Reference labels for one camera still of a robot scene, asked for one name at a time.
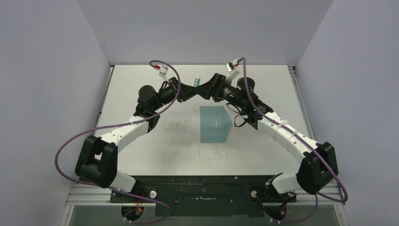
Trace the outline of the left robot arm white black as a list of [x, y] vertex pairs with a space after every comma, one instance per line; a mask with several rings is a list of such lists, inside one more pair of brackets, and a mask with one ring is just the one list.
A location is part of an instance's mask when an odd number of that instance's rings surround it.
[[140, 189], [136, 180], [118, 170], [119, 152], [139, 136], [149, 133], [160, 116], [156, 110], [173, 100], [183, 102], [195, 95], [201, 95], [202, 88], [178, 85], [177, 79], [169, 80], [168, 86], [156, 91], [151, 85], [145, 85], [138, 91], [138, 105], [127, 125], [103, 134], [99, 137], [88, 136], [83, 143], [75, 167], [75, 174], [102, 188], [122, 190], [122, 197], [129, 203], [140, 198]]

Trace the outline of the green glue stick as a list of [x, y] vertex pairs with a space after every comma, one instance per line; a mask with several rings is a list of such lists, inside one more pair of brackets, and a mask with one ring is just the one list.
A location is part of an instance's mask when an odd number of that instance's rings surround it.
[[197, 75], [194, 80], [194, 87], [198, 87], [200, 85], [201, 76]]

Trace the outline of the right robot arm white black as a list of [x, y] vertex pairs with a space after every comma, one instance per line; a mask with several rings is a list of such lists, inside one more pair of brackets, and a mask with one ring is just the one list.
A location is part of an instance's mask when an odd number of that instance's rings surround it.
[[234, 87], [224, 75], [216, 73], [210, 81], [195, 87], [194, 91], [204, 99], [227, 101], [238, 108], [240, 115], [246, 116], [247, 124], [273, 138], [298, 161], [300, 166], [297, 172], [280, 173], [266, 182], [269, 200], [277, 202], [285, 193], [295, 190], [319, 193], [338, 176], [334, 147], [298, 132], [262, 102], [254, 93], [254, 88], [255, 82], [251, 78], [240, 78]]

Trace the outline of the teal envelope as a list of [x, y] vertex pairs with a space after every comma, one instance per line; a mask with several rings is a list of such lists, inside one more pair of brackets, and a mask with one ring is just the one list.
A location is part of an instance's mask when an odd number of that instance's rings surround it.
[[200, 107], [200, 142], [203, 144], [225, 143], [232, 120], [223, 106]]

